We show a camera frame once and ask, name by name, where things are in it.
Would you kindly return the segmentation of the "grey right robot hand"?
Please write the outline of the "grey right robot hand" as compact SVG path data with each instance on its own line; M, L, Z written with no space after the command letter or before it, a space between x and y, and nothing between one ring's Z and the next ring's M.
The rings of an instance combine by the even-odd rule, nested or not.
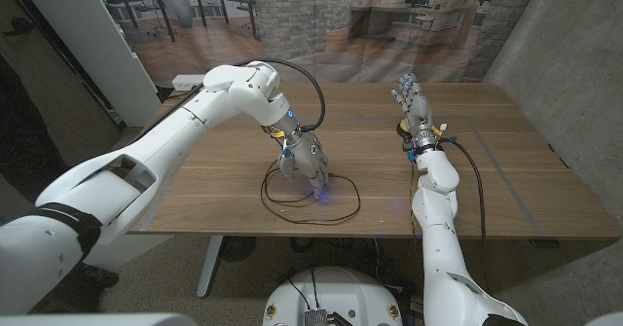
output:
M404 113L396 127L403 139L403 150L415 156L434 151L441 131L433 124L432 109L415 74L403 75L399 79L399 88L399 91L392 90L391 94Z

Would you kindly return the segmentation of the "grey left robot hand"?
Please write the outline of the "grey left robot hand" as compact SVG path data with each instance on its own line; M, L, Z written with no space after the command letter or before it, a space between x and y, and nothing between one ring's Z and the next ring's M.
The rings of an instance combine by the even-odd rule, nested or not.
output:
M294 168L302 172L313 186L314 197L320 198L323 187L328 183L328 159L312 131L287 135L277 162L288 179L294 177Z

